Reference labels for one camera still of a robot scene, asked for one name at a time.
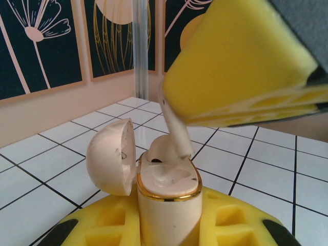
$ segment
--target wall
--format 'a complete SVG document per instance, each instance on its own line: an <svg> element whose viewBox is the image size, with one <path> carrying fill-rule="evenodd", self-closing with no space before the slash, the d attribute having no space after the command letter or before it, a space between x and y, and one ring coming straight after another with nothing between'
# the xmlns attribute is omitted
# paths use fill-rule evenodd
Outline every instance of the wall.
<svg viewBox="0 0 328 246"><path fill-rule="evenodd" d="M0 147L58 126L114 102L134 96L133 74L90 82L87 46L80 0L73 0L79 30L79 47L86 85L0 107Z"/></svg>
<svg viewBox="0 0 328 246"><path fill-rule="evenodd" d="M159 83L163 80L162 75L162 54L163 54L163 13L162 4L157 5L157 13L159 13L157 30L158 30L158 75L150 75L149 77L149 100L157 101L157 90ZM296 120L280 121L274 123L260 124L261 127L290 133L298 136L312 138L320 141L328 142L328 113L303 117Z"/></svg>

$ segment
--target framed picture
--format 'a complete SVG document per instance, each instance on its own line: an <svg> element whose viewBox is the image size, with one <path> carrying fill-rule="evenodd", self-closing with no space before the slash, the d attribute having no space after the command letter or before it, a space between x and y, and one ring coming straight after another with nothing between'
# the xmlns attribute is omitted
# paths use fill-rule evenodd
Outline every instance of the framed picture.
<svg viewBox="0 0 328 246"><path fill-rule="evenodd" d="M81 0L91 80L133 72L131 0ZM155 0L148 2L148 64L155 71Z"/></svg>
<svg viewBox="0 0 328 246"><path fill-rule="evenodd" d="M192 37L212 0L164 1L163 72L166 73Z"/></svg>
<svg viewBox="0 0 328 246"><path fill-rule="evenodd" d="M71 1L0 1L0 105L83 84Z"/></svg>

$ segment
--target open case lid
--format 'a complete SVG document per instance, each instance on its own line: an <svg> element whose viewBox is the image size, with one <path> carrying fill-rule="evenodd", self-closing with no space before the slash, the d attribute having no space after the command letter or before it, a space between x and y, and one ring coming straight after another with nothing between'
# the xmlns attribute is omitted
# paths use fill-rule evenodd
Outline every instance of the open case lid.
<svg viewBox="0 0 328 246"><path fill-rule="evenodd" d="M129 196L136 176L135 140L131 119L115 121L102 128L90 141L87 169L101 190Z"/></svg>

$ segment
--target tile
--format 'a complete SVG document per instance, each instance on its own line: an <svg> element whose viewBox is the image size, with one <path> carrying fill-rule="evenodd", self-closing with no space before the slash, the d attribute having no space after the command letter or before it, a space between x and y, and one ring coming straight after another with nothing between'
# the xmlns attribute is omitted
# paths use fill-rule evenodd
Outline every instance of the tile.
<svg viewBox="0 0 328 246"><path fill-rule="evenodd" d="M88 130L89 129L86 127L79 126L69 121L45 132L41 132L40 135L47 137L55 142L62 143L79 134L87 132Z"/></svg>
<svg viewBox="0 0 328 246"><path fill-rule="evenodd" d="M0 211L0 245L26 246L58 223L74 205L41 186Z"/></svg>
<svg viewBox="0 0 328 246"><path fill-rule="evenodd" d="M139 110L139 109L134 109L124 115L121 115L119 118L120 119L131 118L132 122L135 122L135 123L141 125L155 116L156 116L156 114L154 114L154 113L146 112L146 111Z"/></svg>
<svg viewBox="0 0 328 246"><path fill-rule="evenodd" d="M126 112L132 110L131 107L127 107L121 104L112 104L107 107L104 107L102 109L97 110L98 112L109 114L114 117L118 117L122 114L125 114Z"/></svg>
<svg viewBox="0 0 328 246"><path fill-rule="evenodd" d="M81 204L99 190L89 177L85 160L47 184L77 204Z"/></svg>
<svg viewBox="0 0 328 246"><path fill-rule="evenodd" d="M255 139L268 142L270 144L295 149L295 135L292 134L260 127L256 133Z"/></svg>
<svg viewBox="0 0 328 246"><path fill-rule="evenodd" d="M119 104L126 105L126 106L137 108L137 107L139 107L139 106L141 106L143 104L146 104L148 102L149 101L143 100L143 99L140 99L140 98L129 97L129 98L123 100L123 101L119 101L118 103Z"/></svg>
<svg viewBox="0 0 328 246"><path fill-rule="evenodd" d="M95 128L107 121L110 121L113 118L114 117L109 116L109 115L101 114L98 112L92 112L90 114L86 114L86 115L84 115L80 118L74 119L72 121L75 123L78 123L80 125L83 125L85 127Z"/></svg>
<svg viewBox="0 0 328 246"><path fill-rule="evenodd" d="M297 152L297 172L328 181L328 159Z"/></svg>
<svg viewBox="0 0 328 246"><path fill-rule="evenodd" d="M121 119L119 119L119 118L114 118L114 119L110 120L109 122L106 122L106 123L100 125L99 127L96 127L94 130L97 131L97 132L99 132L99 131L100 131L102 128L104 128L105 126L107 126L107 125L109 125L110 123L113 123L113 122L115 122L115 121L118 121L118 120L121 120ZM136 128L139 127L139 126L140 126L140 125L133 123L133 129L136 129Z"/></svg>
<svg viewBox="0 0 328 246"><path fill-rule="evenodd" d="M291 171L247 159L237 182L293 201L294 173Z"/></svg>
<svg viewBox="0 0 328 246"><path fill-rule="evenodd" d="M293 204L236 184L231 196L276 217L292 232Z"/></svg>
<svg viewBox="0 0 328 246"><path fill-rule="evenodd" d="M235 180L243 157L205 146L193 160L197 168Z"/></svg>
<svg viewBox="0 0 328 246"><path fill-rule="evenodd" d="M13 166L14 164L12 164L11 162L7 161L2 156L0 156L0 172L2 172L5 169L11 168Z"/></svg>
<svg viewBox="0 0 328 246"><path fill-rule="evenodd" d="M0 208L41 185L18 167L0 173L0 180Z"/></svg>
<svg viewBox="0 0 328 246"><path fill-rule="evenodd" d="M23 162L20 166L45 182L83 159L83 156L57 146Z"/></svg>
<svg viewBox="0 0 328 246"><path fill-rule="evenodd" d="M88 145L96 133L96 131L91 130L80 135L79 137L69 140L63 145L85 156L87 153Z"/></svg>
<svg viewBox="0 0 328 246"><path fill-rule="evenodd" d="M18 164L56 145L56 143L47 140L44 137L34 135L1 148L0 154L3 154L8 159Z"/></svg>
<svg viewBox="0 0 328 246"><path fill-rule="evenodd" d="M191 144L194 147L194 154L191 156L191 159L192 159L203 145L201 145L200 143L197 143L197 142L192 142L192 141L191 141Z"/></svg>
<svg viewBox="0 0 328 246"><path fill-rule="evenodd" d="M104 192L104 191L99 191L95 196L93 196L89 201L87 201L86 203L84 203L82 205L83 208L89 206L90 204L99 201L100 199L103 199L104 197L109 196L108 193Z"/></svg>
<svg viewBox="0 0 328 246"><path fill-rule="evenodd" d="M328 182L296 176L296 204L328 215Z"/></svg>
<svg viewBox="0 0 328 246"><path fill-rule="evenodd" d="M328 158L328 142L297 137L297 150Z"/></svg>
<svg viewBox="0 0 328 246"><path fill-rule="evenodd" d="M203 172L201 170L199 170L198 172L201 176L203 186L225 193L227 195L229 194L230 188L233 184L231 181Z"/></svg>
<svg viewBox="0 0 328 246"><path fill-rule="evenodd" d="M202 144L212 136L215 132L214 129L208 127L187 127L190 139Z"/></svg>
<svg viewBox="0 0 328 246"><path fill-rule="evenodd" d="M142 153L144 153L146 150L143 150L139 147L135 147L135 159L139 160L140 156L142 155Z"/></svg>
<svg viewBox="0 0 328 246"><path fill-rule="evenodd" d="M144 149L149 149L151 143L159 136L164 135L164 133L149 129L147 127L138 127L134 131L135 145L142 147Z"/></svg>
<svg viewBox="0 0 328 246"><path fill-rule="evenodd" d="M169 133L169 129L166 125L164 116L158 115L152 120L148 121L144 126L156 129L158 131Z"/></svg>
<svg viewBox="0 0 328 246"><path fill-rule="evenodd" d="M265 142L254 141L247 155L248 158L263 161L281 168L293 171L295 165L295 151L271 145Z"/></svg>
<svg viewBox="0 0 328 246"><path fill-rule="evenodd" d="M295 221L295 238L301 245L328 245L328 217L296 206Z"/></svg>
<svg viewBox="0 0 328 246"><path fill-rule="evenodd" d="M256 126L245 126L245 127L220 127L219 131L229 132L244 137L253 138L256 132Z"/></svg>
<svg viewBox="0 0 328 246"><path fill-rule="evenodd" d="M245 156L251 142L249 138L217 131L207 145Z"/></svg>
<svg viewBox="0 0 328 246"><path fill-rule="evenodd" d="M149 112L153 112L155 114L160 114L162 112L162 109L160 108L159 103L155 103L153 101L150 101L149 103L142 105L139 107L139 109L143 109Z"/></svg>

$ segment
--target white tile floor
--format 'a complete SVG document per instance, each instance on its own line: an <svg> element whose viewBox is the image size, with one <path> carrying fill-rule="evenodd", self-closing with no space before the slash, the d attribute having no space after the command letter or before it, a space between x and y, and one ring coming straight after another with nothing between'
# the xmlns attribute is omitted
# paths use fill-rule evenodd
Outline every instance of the white tile floor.
<svg viewBox="0 0 328 246"><path fill-rule="evenodd" d="M159 104L128 98L0 149L1 246L36 245L65 215L106 196L88 177L86 149L125 117L136 158L168 133ZM328 245L328 143L255 126L188 130L205 186L277 217L303 246Z"/></svg>

